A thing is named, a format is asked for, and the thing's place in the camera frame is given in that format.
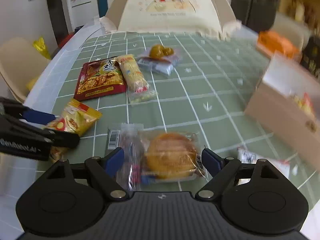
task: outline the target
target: green checkered tablecloth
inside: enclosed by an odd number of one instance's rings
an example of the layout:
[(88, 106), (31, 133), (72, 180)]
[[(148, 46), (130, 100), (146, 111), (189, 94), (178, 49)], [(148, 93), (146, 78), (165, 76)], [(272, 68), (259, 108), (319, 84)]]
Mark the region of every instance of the green checkered tablecloth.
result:
[[(143, 71), (156, 88), (152, 101), (130, 104), (127, 94), (83, 101), (103, 116), (65, 157), (80, 163), (92, 156), (105, 155), (108, 127), (123, 122), (143, 123), (145, 130), (187, 131), (198, 133), (200, 145), (221, 157), (237, 157), (237, 146), (274, 159), (289, 160), (290, 181), (305, 195), (312, 208), (320, 198), (318, 173), (303, 163), (297, 153), (244, 115), (254, 87), (269, 60), (246, 40), (217, 41), (196, 35), (173, 33), (112, 33), (89, 38), (78, 53), (56, 98), (52, 113), (59, 115), (73, 97), (77, 79), (85, 62), (124, 54), (139, 55), (146, 48), (162, 43), (179, 49), (183, 60), (170, 77)], [(37, 177), (51, 163), (39, 162)], [(153, 184), (152, 191), (191, 191), (195, 193), (205, 178), (191, 181)]]

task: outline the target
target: blue bottle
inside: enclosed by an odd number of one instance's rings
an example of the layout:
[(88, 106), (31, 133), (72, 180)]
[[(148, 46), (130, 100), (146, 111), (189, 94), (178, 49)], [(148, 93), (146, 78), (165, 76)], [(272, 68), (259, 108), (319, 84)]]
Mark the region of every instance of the blue bottle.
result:
[(99, 10), (99, 17), (103, 17), (106, 15), (108, 11), (108, 0), (97, 0), (98, 2), (98, 10)]

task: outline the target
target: yellow plastic bag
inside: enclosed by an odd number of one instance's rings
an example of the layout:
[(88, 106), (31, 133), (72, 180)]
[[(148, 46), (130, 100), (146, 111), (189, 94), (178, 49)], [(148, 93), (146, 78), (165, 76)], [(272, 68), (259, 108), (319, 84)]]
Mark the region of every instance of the yellow plastic bag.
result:
[(49, 51), (47, 49), (47, 46), (44, 44), (44, 39), (42, 36), (39, 38), (39, 40), (33, 42), (33, 46), (36, 48), (37, 51), (40, 52), (42, 56), (44, 56), (47, 59), (51, 59)]

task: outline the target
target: snack package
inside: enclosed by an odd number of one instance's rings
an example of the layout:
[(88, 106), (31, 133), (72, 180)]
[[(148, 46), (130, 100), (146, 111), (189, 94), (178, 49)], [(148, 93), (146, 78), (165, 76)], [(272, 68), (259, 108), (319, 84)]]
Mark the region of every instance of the snack package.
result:
[(298, 95), (293, 96), (293, 100), (304, 111), (308, 116), (315, 118), (315, 111), (313, 109), (313, 104), (308, 93), (304, 93), (303, 98), (301, 99)]
[[(290, 163), (289, 162), (277, 161), (274, 159), (265, 158), (265, 157), (258, 155), (256, 153), (249, 152), (248, 150), (244, 149), (244, 147), (241, 147), (241, 146), (239, 146), (237, 148), (237, 152), (238, 152), (238, 159), (242, 163), (256, 164), (258, 159), (266, 159), (269, 162), (271, 162), (271, 164), (273, 166), (275, 166), (287, 179), (289, 179), (289, 174), (290, 174)], [(250, 179), (241, 179), (239, 184), (247, 183), (249, 180)]]
[[(62, 114), (56, 120), (48, 123), (47, 128), (82, 136), (101, 116), (102, 114), (97, 110), (71, 99)], [(67, 150), (68, 148), (65, 147), (52, 147), (50, 152), (52, 161), (55, 163), (60, 160)]]
[(139, 56), (138, 65), (142, 69), (170, 76), (180, 60), (181, 56), (177, 49), (155, 45)]
[(186, 132), (140, 132), (145, 149), (143, 184), (195, 179), (204, 176), (197, 135)]
[(131, 103), (148, 101), (156, 96), (156, 91), (150, 87), (141, 73), (132, 54), (118, 57), (120, 68), (131, 93), (128, 97)]
[(116, 57), (85, 63), (74, 99), (85, 100), (126, 92), (127, 85)]
[(124, 164), (116, 182), (129, 191), (139, 191), (143, 184), (205, 177), (196, 134), (143, 131), (143, 124), (121, 124), (110, 131), (107, 149), (118, 146), (124, 150)]

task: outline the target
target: barcode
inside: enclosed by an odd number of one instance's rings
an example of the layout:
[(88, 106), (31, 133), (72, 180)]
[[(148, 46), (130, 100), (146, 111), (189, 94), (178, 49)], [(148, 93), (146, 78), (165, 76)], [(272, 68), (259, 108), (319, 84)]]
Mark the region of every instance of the barcode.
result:
[(119, 146), (119, 134), (120, 130), (111, 130), (108, 143), (108, 150), (114, 150)]

